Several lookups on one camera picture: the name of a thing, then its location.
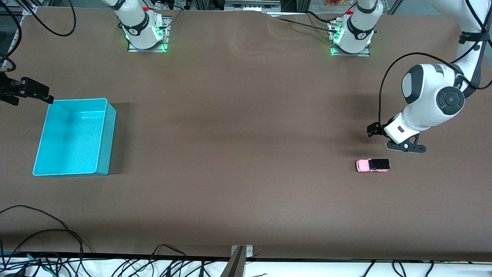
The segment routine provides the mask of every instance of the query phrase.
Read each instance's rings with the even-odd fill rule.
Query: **metal frame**
[[[347,53],[343,51],[340,46],[338,46],[334,40],[338,38],[340,34],[340,29],[343,27],[343,20],[341,17],[337,17],[335,20],[332,20],[330,23],[326,24],[329,30],[334,30],[336,33],[329,33],[328,37],[330,39],[330,52],[332,56],[349,56],[349,57],[369,57],[369,46],[365,46],[365,48],[359,53]]]
[[[296,8],[297,12],[306,12],[309,9],[309,5],[311,5],[311,0],[297,0]]]
[[[26,8],[24,3],[20,0],[13,0],[16,5],[8,5],[8,8],[13,12],[13,13],[22,13],[22,15],[32,15],[31,12]],[[36,12],[37,6],[43,6],[43,3],[46,2],[46,0],[26,0],[28,3],[31,5],[31,9]]]
[[[394,2],[395,3],[390,9],[386,8],[386,14],[391,14],[391,15],[395,14],[395,12],[400,7],[401,3],[403,3],[403,0],[394,0]]]
[[[166,26],[166,28],[158,31],[160,32],[160,35],[162,35],[162,40],[159,41],[156,45],[149,49],[139,49],[133,46],[130,43],[130,40],[126,38],[128,41],[128,52],[150,52],[150,53],[160,53],[160,52],[167,52],[167,47],[169,45],[169,35],[171,34],[171,22],[173,21],[172,16],[162,16],[162,19],[160,22],[158,22],[158,26]]]
[[[263,13],[281,12],[281,3],[280,0],[225,0],[224,10],[256,10]]]
[[[21,20],[19,20],[19,25],[22,27],[22,23],[24,22],[24,19],[26,18],[26,16],[24,15],[24,12],[14,12],[12,11],[12,13],[14,15],[19,15],[21,17]],[[10,50],[12,50],[12,48],[14,47],[15,43],[17,42],[17,40],[19,39],[19,30],[16,30],[15,31],[15,34],[14,34],[14,38],[12,39],[12,43],[10,44],[10,47],[8,48],[8,51],[7,52],[10,52]],[[5,68],[7,66],[7,60],[5,60],[1,65],[0,65],[0,68]]]
[[[225,266],[220,277],[243,277],[246,265],[246,256],[248,254],[253,254],[252,249],[252,245],[233,246],[232,257],[227,262],[227,265]]]

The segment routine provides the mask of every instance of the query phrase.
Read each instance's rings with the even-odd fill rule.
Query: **table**
[[[185,11],[167,53],[128,53],[113,11],[76,12],[69,37],[27,18],[9,76],[42,82],[55,99],[107,98],[118,112],[110,174],[32,176],[47,105],[3,103],[1,208],[50,212],[92,252],[148,254],[171,243],[227,256],[232,244],[252,244],[260,257],[492,259],[490,89],[423,132],[424,154],[389,151],[366,135],[394,59],[455,58],[450,19],[382,16],[371,57],[356,58],[330,56],[322,31],[258,12]],[[69,9],[38,14],[58,32],[71,28]],[[417,63],[433,61],[409,57],[389,73],[383,120],[404,108],[400,81]],[[383,157],[389,172],[355,171],[356,160]],[[58,227],[25,210],[0,220],[7,249]],[[78,251],[56,234],[23,249]]]

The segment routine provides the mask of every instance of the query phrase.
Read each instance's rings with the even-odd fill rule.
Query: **green led light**
[[[124,37],[126,37],[126,40],[130,41],[130,39],[128,38],[128,33],[126,33],[126,30],[123,28],[123,32],[124,32]]]
[[[157,40],[161,40],[162,39],[162,32],[158,29],[158,28],[152,28],[152,31],[154,32],[154,35],[155,35],[155,38]]]
[[[374,32],[371,32],[370,35],[369,35],[368,45],[370,43],[370,40],[371,40],[373,34],[374,34]]]
[[[333,38],[333,41],[336,43],[340,43],[342,35],[343,35],[343,28],[340,28],[340,30],[338,30],[338,32],[335,33],[335,37]]]
[[[163,44],[160,46],[160,49],[161,49],[164,53],[165,53],[165,52],[167,52],[167,45],[168,45],[168,43],[167,43],[167,42],[165,42],[165,43],[163,43]]]

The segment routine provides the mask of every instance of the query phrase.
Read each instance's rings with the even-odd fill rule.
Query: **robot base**
[[[161,41],[159,41],[153,47],[148,49],[136,48],[130,42],[128,42],[128,52],[147,52],[147,53],[167,52],[167,46],[169,44],[169,35],[171,33],[171,26],[169,24],[171,23],[172,19],[173,19],[172,16],[162,16],[162,24],[159,24],[159,26],[167,26],[167,27],[159,31],[162,32]]]
[[[332,20],[330,23],[327,23],[328,29],[329,30],[335,30],[339,31],[340,27],[343,26],[343,21],[341,17],[338,17],[336,20]],[[340,46],[335,44],[333,41],[335,39],[335,36],[337,36],[337,33],[330,33],[329,38],[330,38],[330,44],[331,44],[331,54],[332,56],[349,56],[349,57],[369,57],[369,47],[366,46],[364,50],[362,50],[359,53],[348,53],[343,51]]]

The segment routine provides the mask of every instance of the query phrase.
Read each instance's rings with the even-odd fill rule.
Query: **black cable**
[[[279,18],[279,19],[280,19],[280,20],[283,20],[283,21],[290,22],[290,23],[294,23],[294,24],[299,24],[299,25],[302,25],[302,26],[306,26],[306,27],[309,27],[309,28],[318,29],[318,30],[322,30],[322,31],[327,31],[327,32],[329,32],[329,33],[336,33],[336,32],[337,32],[337,31],[335,31],[335,30],[329,30],[329,29],[325,29],[325,28],[320,28],[320,27],[316,27],[316,26],[312,26],[312,25],[304,24],[304,23],[301,23],[301,22],[296,22],[296,21],[292,21],[292,20],[284,19],[284,18]]]
[[[395,268],[395,263],[398,263],[398,264],[400,265],[400,267],[401,267],[401,271],[403,272],[403,275],[402,275],[402,274],[400,274],[400,273],[398,272],[398,270]],[[396,273],[396,274],[398,274],[398,276],[400,276],[400,277],[406,277],[405,268],[403,268],[403,264],[401,264],[401,261],[395,261],[395,260],[393,260],[393,261],[391,262],[391,267],[393,268],[393,270],[395,271],[395,273]]]
[[[0,60],[0,64],[1,64],[6,60],[6,58],[10,57],[10,55],[12,55],[12,53],[14,53],[14,51],[15,51],[15,49],[17,49],[17,47],[19,47],[19,44],[21,43],[21,40],[22,40],[22,29],[21,29],[21,24],[19,23],[19,21],[17,20],[15,15],[12,13],[12,11],[7,7],[7,5],[5,5],[1,0],[0,0],[0,5],[7,11],[8,15],[10,15],[10,17],[12,17],[12,19],[15,22],[15,25],[17,26],[17,31],[19,32],[19,37],[17,38],[17,41],[14,44],[14,47],[12,47],[12,49],[7,53],[6,56],[2,55],[4,58],[2,58]]]
[[[23,262],[19,262],[15,266],[3,268],[2,270],[0,270],[0,273],[5,272],[5,271],[17,270],[17,269],[21,269],[23,267],[28,267],[28,266],[33,266],[33,265],[37,265],[37,262],[33,263],[32,260],[23,261]]]
[[[210,276],[209,272],[205,269],[205,267],[203,267],[203,271],[205,271],[205,274],[206,274],[208,277],[212,277],[212,276]]]
[[[361,277],[366,277],[369,273],[369,270],[373,267],[373,265],[376,263],[376,260],[372,260],[368,268],[366,269],[366,272]]]
[[[46,26],[46,24],[44,24],[44,22],[39,19],[39,17],[34,13],[34,11],[31,9],[31,6],[29,3],[26,2],[26,0],[21,0],[22,3],[24,3],[24,5],[26,6],[26,8],[29,10],[29,12],[34,16],[34,18],[45,28],[47,29],[48,31],[50,31],[52,34],[54,35],[58,35],[58,36],[69,36],[71,35],[74,31],[75,31],[75,27],[77,26],[77,17],[75,16],[75,9],[73,8],[73,4],[72,4],[72,1],[71,0],[68,0],[68,2],[70,3],[70,8],[72,9],[72,14],[73,14],[73,27],[72,27],[72,30],[70,30],[68,33],[66,34],[59,34],[55,31],[53,31],[52,29],[50,29],[48,26]]]
[[[475,12],[475,10],[473,9],[473,7],[470,4],[470,0],[465,0],[465,2],[466,2],[466,5],[468,6],[468,9],[471,12],[471,14],[473,15],[473,17],[477,21],[478,25],[480,25],[480,28],[482,29],[482,32],[485,33],[485,25],[482,23],[482,21],[480,21],[480,18],[478,18],[477,13]]]
[[[126,262],[129,263],[130,265],[126,268],[122,268],[122,271],[120,272],[120,274],[118,274],[118,277],[123,277],[123,272],[125,272],[126,269],[133,267],[133,264],[137,263],[139,260],[135,260],[133,263],[130,263],[130,261],[131,259],[126,260]]]
[[[468,55],[468,53],[470,53],[475,48],[475,46],[477,46],[478,43],[479,43],[479,41],[476,41],[473,44],[473,46],[470,47],[470,49],[468,49],[466,52],[464,52],[463,55],[461,55],[458,58],[456,58],[456,60],[452,61],[451,64],[454,64],[455,62],[461,60],[464,56]]]
[[[46,258],[46,261],[48,262],[48,266],[50,267],[50,270],[51,270],[52,272],[56,273],[56,272],[57,272],[58,265],[55,267],[55,269],[53,269],[53,268],[51,267],[51,263],[49,263],[49,261],[48,261],[48,258]]]
[[[40,268],[41,268],[41,264],[39,264],[39,265],[37,266],[37,269],[36,269],[36,271],[34,272],[34,274],[32,274],[32,277],[36,277],[37,272],[39,271],[39,269],[40,269]]]
[[[184,261],[183,261],[183,262],[181,263],[181,266],[180,266],[178,269],[176,269],[176,271],[174,271],[174,273],[172,273],[172,274],[171,274],[171,277],[173,277],[173,276],[174,276],[174,274],[176,274],[176,272],[180,272],[180,275],[181,275],[181,270],[182,270],[185,266],[189,265],[189,264],[190,264],[190,263],[192,263],[192,262],[193,262],[193,261],[189,261],[189,262],[187,262],[187,263],[184,263]]]
[[[145,6],[147,6],[148,8],[151,8],[151,7],[149,6],[149,4],[147,4],[147,2],[145,2],[145,0],[142,0],[142,2],[145,4]]]
[[[58,258],[57,258],[57,261],[56,261],[56,263],[55,263],[55,264],[56,264],[56,266],[57,266],[57,267],[55,268],[57,275],[60,275],[60,272],[62,271],[62,269],[65,269],[65,270],[67,271],[67,273],[68,273],[68,276],[69,276],[69,277],[72,277],[72,274],[70,273],[70,270],[66,267],[66,265],[65,265],[65,264],[63,264],[63,261],[62,261],[61,256],[60,256],[60,255],[58,255],[56,252],[49,252],[49,253],[55,254],[55,255],[58,257]],[[46,255],[45,255],[45,257],[44,257],[44,258],[46,259],[46,262],[48,263],[48,265],[49,265],[49,266],[50,266],[50,268],[51,268],[51,263],[52,263],[52,261],[48,260],[48,258],[46,257]]]
[[[381,125],[381,96],[382,96],[382,91],[383,91],[383,85],[384,85],[384,81],[386,80],[386,76],[388,75],[390,69],[401,59],[405,58],[405,57],[408,57],[408,56],[412,56],[412,55],[421,55],[421,56],[426,56],[426,57],[429,57],[429,58],[432,58],[432,59],[435,59],[437,61],[440,61],[442,62],[443,64],[445,64],[446,66],[448,66],[449,68],[451,68],[452,70],[454,70],[456,73],[458,74],[461,74],[458,69],[454,68],[450,63],[448,63],[447,61],[439,58],[439,57],[436,57],[434,55],[431,55],[431,54],[427,54],[427,53],[422,53],[422,52],[412,52],[412,53],[408,53],[408,54],[405,54],[401,57],[399,57],[398,59],[396,59],[395,61],[393,61],[391,63],[391,65],[388,67],[388,69],[386,70],[386,72],[384,73],[384,76],[383,76],[383,79],[381,81],[381,85],[379,86],[379,103],[378,103],[378,112],[377,112],[377,120],[379,122],[379,125]],[[460,60],[461,58],[463,58],[465,55],[461,55],[458,59],[455,60],[458,61]],[[465,77],[463,76],[463,79],[464,81],[468,84],[469,87],[471,87],[472,89],[476,89],[476,90],[484,90],[484,89],[487,89],[489,88],[491,85],[492,85],[492,80],[487,84],[485,85],[484,87],[476,87],[474,86],[473,84],[470,83],[470,81]]]
[[[169,8],[171,8],[171,5],[169,3],[162,2],[162,1],[156,1],[156,2],[161,3],[161,4],[164,4],[164,5],[167,5]],[[176,5],[173,5],[173,8],[178,8],[178,9],[181,9],[181,10],[185,10],[184,8],[182,8],[180,6],[176,6]]]
[[[198,277],[205,276],[205,268],[203,267],[204,265],[205,265],[205,261],[202,261],[202,267],[200,268],[200,273],[198,274]]]
[[[8,211],[10,209],[13,209],[13,208],[27,208],[27,209],[38,211],[38,212],[40,212],[42,214],[45,214],[45,215],[51,217],[52,219],[54,219],[56,221],[58,221],[65,229],[68,229],[68,226],[65,224],[65,222],[63,222],[61,219],[57,218],[56,216],[51,215],[51,214],[49,214],[49,213],[47,213],[47,212],[45,212],[45,211],[43,211],[41,209],[34,208],[34,207],[31,207],[31,206],[27,206],[27,205],[14,205],[14,206],[5,208],[3,210],[0,210],[0,214],[4,213],[4,212],[6,212],[6,211]]]
[[[11,206],[11,207],[8,207],[8,208],[5,208],[3,210],[0,211],[0,214],[4,213],[5,211],[8,211],[10,209],[13,209],[13,208],[27,208],[27,209],[31,209],[31,210],[35,210],[35,211],[38,211],[42,214],[45,214],[51,218],[53,218],[54,220],[56,220],[57,222],[59,222],[65,229],[46,229],[46,230],[42,230],[42,231],[39,231],[39,232],[36,232],[32,235],[30,235],[29,237],[27,237],[26,239],[24,239],[15,249],[14,251],[12,252],[15,253],[26,241],[28,241],[30,238],[32,237],[35,237],[41,233],[46,233],[46,232],[54,232],[54,231],[59,231],[59,232],[67,232],[69,233],[70,235],[72,235],[72,237],[79,243],[79,265],[77,267],[77,271],[75,272],[75,277],[78,276],[78,271],[80,269],[80,267],[82,266],[82,268],[84,269],[84,271],[86,271],[87,273],[87,270],[85,269],[83,263],[82,263],[82,260],[83,260],[83,256],[84,256],[84,241],[82,240],[82,238],[79,236],[79,234],[77,234],[76,232],[70,230],[68,228],[68,226],[59,218],[41,210],[41,209],[38,209],[38,208],[34,208],[34,207],[30,207],[30,206],[27,206],[27,205],[14,205],[14,206]],[[12,258],[12,255],[7,259],[7,264],[10,262],[10,259]]]
[[[152,276],[152,277],[154,277],[154,264],[151,264],[151,265],[152,265],[152,275],[151,275],[151,276]],[[133,265],[132,265],[131,267],[132,267],[133,269],[135,269],[135,270],[136,270],[136,272],[141,272],[141,271],[143,271],[143,270],[145,269],[145,268],[142,268],[142,269],[136,269]]]
[[[175,262],[177,262],[177,260],[173,260],[173,261],[171,261],[171,262],[169,263],[169,265],[166,267],[166,269],[162,272],[162,274],[161,274],[161,275],[159,275],[159,277],[163,277],[164,275],[166,275],[166,277],[171,277],[171,272],[170,272],[170,270],[171,270],[171,266],[172,266]]]
[[[91,274],[87,271],[87,269],[85,268],[84,266],[84,263],[85,261],[101,261],[101,260],[107,260],[107,259],[80,259],[80,260],[74,260],[74,261],[70,261],[69,259],[67,259],[66,261],[64,262],[61,262],[61,266],[63,266],[65,269],[66,266],[64,264],[68,264],[68,266],[74,271],[74,273],[76,274],[76,276],[78,275],[78,272],[79,272],[79,269],[75,270],[72,265],[70,265],[70,263],[76,263],[76,262],[79,262],[79,266],[82,266],[82,269],[84,270],[84,272],[87,274],[87,276],[89,277],[92,277]]]
[[[312,11],[306,11],[306,12],[304,12],[304,13],[306,13],[306,14],[310,14],[310,15],[314,16],[317,20],[319,20],[319,21],[321,21],[321,22],[324,22],[324,23],[329,23],[329,22],[330,22],[330,20],[323,19],[323,18],[319,17],[317,14],[315,14],[315,13],[314,13],[314,12],[312,12]]]
[[[142,266],[139,270],[137,270],[136,272],[134,272],[134,273],[130,274],[128,277],[131,277],[131,276],[133,276],[133,275],[136,275],[136,273],[137,273],[137,272],[139,272],[140,270],[143,270],[143,269],[144,269],[144,268],[146,268],[148,265],[151,265],[152,263],[154,263],[156,260],[153,260],[153,261],[152,261],[152,258],[153,258],[153,256],[154,256],[154,255],[155,255],[155,254],[159,251],[159,249],[160,249],[162,246],[164,246],[164,247],[166,247],[166,248],[169,248],[169,249],[173,250],[174,252],[177,252],[177,253],[179,253],[179,254],[182,254],[184,257],[186,257],[186,253],[184,253],[183,251],[181,251],[181,250],[177,249],[176,247],[174,247],[174,246],[172,246],[172,245],[170,245],[170,244],[167,244],[167,243],[159,244],[159,245],[158,245],[158,246],[154,249],[154,251],[152,252],[152,254],[148,257],[149,262],[148,262],[147,264],[143,265],[143,266]],[[166,271],[167,271],[167,272],[170,272],[170,271],[174,268],[174,267],[172,267],[172,268],[171,268],[171,266],[172,266],[172,264],[173,264],[173,263],[174,263],[174,261],[172,261],[172,262],[169,264],[169,266],[168,266],[168,267],[166,268],[166,270],[162,273],[162,275],[163,275]]]
[[[120,269],[120,267],[123,267],[125,266],[125,264],[128,263],[129,260],[125,260],[120,266],[118,266],[115,271],[113,271],[113,274],[111,274],[111,277],[114,277],[114,275],[116,274],[116,272]]]
[[[209,264],[215,263],[215,262],[223,262],[223,261],[227,261],[227,260],[229,260],[229,259],[220,259],[220,260],[215,260],[215,261],[209,262],[209,263],[207,263],[207,264],[204,264],[204,265],[203,265],[203,267],[204,267],[204,266],[206,266],[206,265],[209,265]],[[202,266],[199,266],[199,267],[195,268],[194,270],[192,270],[191,272],[189,272],[189,273],[188,273],[187,275],[185,275],[184,277],[188,277],[188,276],[190,276],[193,272],[195,272],[195,271],[199,270],[201,267],[202,267]]]
[[[429,277],[429,274],[431,273],[433,267],[434,267],[434,261],[430,261],[430,267],[427,270],[425,277]]]
[[[2,61],[8,61],[12,65],[11,68],[7,69],[7,72],[12,72],[17,68],[17,65],[15,64],[15,62],[13,60],[11,60],[9,57],[5,56],[2,53],[0,53],[0,57],[3,58]]]
[[[2,241],[0,240],[0,255],[1,255],[1,261],[2,261],[2,264],[3,264],[3,268],[6,268],[7,267],[7,264],[5,263],[5,255],[3,253],[3,243]]]
[[[143,270],[144,270],[144,269],[138,270],[138,269],[136,269],[133,265],[131,265],[131,268],[133,268],[133,269],[135,270],[135,275],[136,275],[137,277],[140,277],[140,275],[138,275],[138,274],[137,274],[137,272],[141,272],[141,271],[143,271]]]
[[[347,10],[351,10],[353,7],[355,7],[355,5],[357,5],[357,1],[355,1],[355,3],[353,5],[351,5],[350,8],[348,8]],[[328,20],[328,22],[335,20],[335,19],[337,19],[337,18],[336,17],[332,18],[332,19]]]
[[[173,276],[176,272],[178,272],[178,270],[179,270],[179,269],[183,268],[184,263],[185,263],[185,261],[183,260],[183,261],[181,261],[181,262],[176,263],[176,265],[174,265],[173,267],[170,267],[170,268],[167,270],[167,272],[166,272],[166,277],[172,277],[172,276]]]

